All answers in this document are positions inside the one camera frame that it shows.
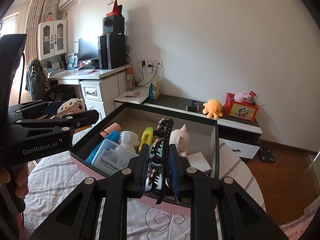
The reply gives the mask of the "person left hand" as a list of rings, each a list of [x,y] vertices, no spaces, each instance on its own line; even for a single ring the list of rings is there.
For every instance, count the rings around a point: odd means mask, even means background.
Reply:
[[[15,194],[18,198],[24,198],[28,192],[28,176],[29,176],[29,167],[28,163],[23,163],[16,175],[16,189]],[[8,183],[10,181],[9,172],[1,167],[0,169],[0,183]]]

